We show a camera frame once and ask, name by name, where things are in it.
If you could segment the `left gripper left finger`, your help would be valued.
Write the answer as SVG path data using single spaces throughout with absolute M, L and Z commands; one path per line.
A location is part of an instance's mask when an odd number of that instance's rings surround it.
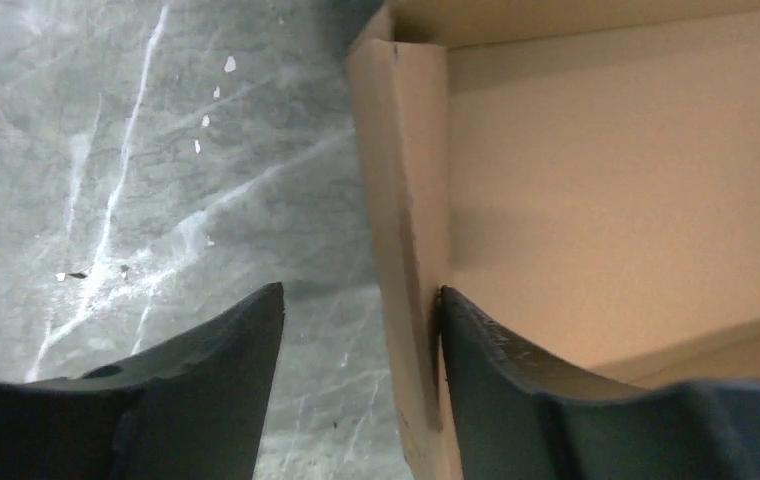
M 79 378 L 0 383 L 0 479 L 249 479 L 285 320 L 270 283 Z

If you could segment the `brown cardboard box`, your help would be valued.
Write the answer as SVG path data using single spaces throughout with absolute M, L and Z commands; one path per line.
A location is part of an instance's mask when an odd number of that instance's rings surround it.
M 445 286 L 631 386 L 760 380 L 760 1 L 386 1 L 347 69 L 415 478 L 467 479 Z

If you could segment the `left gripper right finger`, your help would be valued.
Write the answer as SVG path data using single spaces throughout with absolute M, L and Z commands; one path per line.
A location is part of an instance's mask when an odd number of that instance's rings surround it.
M 621 383 L 449 286 L 438 325 L 467 479 L 760 479 L 760 380 Z

